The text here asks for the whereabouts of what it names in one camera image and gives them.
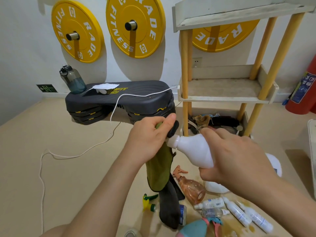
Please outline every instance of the orange spray bottle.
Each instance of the orange spray bottle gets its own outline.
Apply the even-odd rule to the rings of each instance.
[[[187,179],[184,176],[180,175],[180,173],[188,173],[187,171],[181,170],[180,166],[177,166],[173,173],[172,176],[176,177],[179,186],[181,190],[183,191],[185,197],[188,199],[188,201],[194,206],[196,204],[199,204],[202,202],[206,190],[197,181],[193,179]]]

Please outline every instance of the beige floor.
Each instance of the beige floor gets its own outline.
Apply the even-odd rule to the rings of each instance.
[[[236,104],[194,103],[193,107],[216,107],[238,109]],[[252,105],[247,106],[250,115]],[[275,155],[282,164],[283,176],[304,194],[312,190],[310,166],[307,157],[299,150],[296,139],[307,120],[316,115],[294,115],[280,103],[265,105],[253,130],[255,141],[263,149]],[[43,179],[46,184],[44,202],[45,230],[69,223],[103,178],[110,165],[120,153],[132,125],[121,123],[113,138],[97,146],[82,157],[55,160],[46,155],[43,160]],[[40,156],[49,148],[60,155],[78,155],[92,145],[108,138],[108,121],[90,126],[73,123],[63,99],[46,99],[18,115],[0,127],[0,236],[40,235],[40,200],[42,185],[39,180]],[[172,170],[180,164],[188,170],[187,178],[201,181],[198,168],[178,153]],[[142,195],[152,194],[142,167],[129,191],[117,236],[123,236],[129,227],[135,227],[143,236],[174,236],[161,225],[158,217],[142,212]],[[188,202],[188,222],[198,218]],[[267,217],[274,226],[272,236],[290,236],[282,227]],[[242,229],[233,217],[225,218],[226,236],[235,229],[239,236],[264,236],[255,227],[255,233]]]

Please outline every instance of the white wall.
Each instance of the white wall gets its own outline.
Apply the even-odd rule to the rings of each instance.
[[[181,76],[179,33],[173,33],[171,7],[180,0],[161,0],[166,14],[165,40],[145,59],[123,54],[111,40],[105,20],[106,0],[77,0],[95,15],[101,25],[106,50],[94,63],[79,63],[60,46],[51,24],[51,10],[58,0],[0,0],[0,124],[41,99],[36,84],[53,84],[58,92],[69,92],[59,76],[65,62],[78,69],[86,83],[159,79],[176,86]],[[270,67],[289,16],[277,20],[263,64]],[[267,20],[261,20],[242,43],[220,53],[194,48],[203,66],[252,64]],[[279,72],[281,92],[291,92],[316,53],[316,14],[306,14]]]

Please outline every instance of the gray water bottle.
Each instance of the gray water bottle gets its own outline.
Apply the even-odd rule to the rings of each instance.
[[[70,65],[64,64],[59,71],[61,79],[67,84],[72,94],[78,94],[87,89],[87,86],[81,78],[79,72]]]

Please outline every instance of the wall outlet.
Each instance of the wall outlet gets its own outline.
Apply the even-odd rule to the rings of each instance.
[[[202,67],[202,57],[192,58],[192,68]]]

